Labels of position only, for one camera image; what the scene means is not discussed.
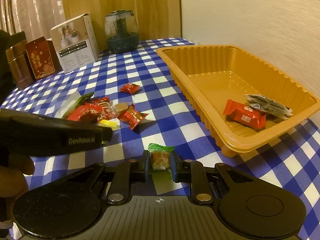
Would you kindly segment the person left hand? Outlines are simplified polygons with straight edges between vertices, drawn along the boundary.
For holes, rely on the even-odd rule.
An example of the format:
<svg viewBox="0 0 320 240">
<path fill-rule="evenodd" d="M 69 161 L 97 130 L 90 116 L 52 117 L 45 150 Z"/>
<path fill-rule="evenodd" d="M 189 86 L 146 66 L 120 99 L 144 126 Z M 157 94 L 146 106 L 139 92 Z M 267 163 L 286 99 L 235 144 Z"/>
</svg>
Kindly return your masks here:
<svg viewBox="0 0 320 240">
<path fill-rule="evenodd" d="M 29 156 L 11 154 L 1 166 L 1 222 L 13 219 L 14 202 L 29 189 L 24 175 L 32 175 L 34 163 Z"/>
</svg>

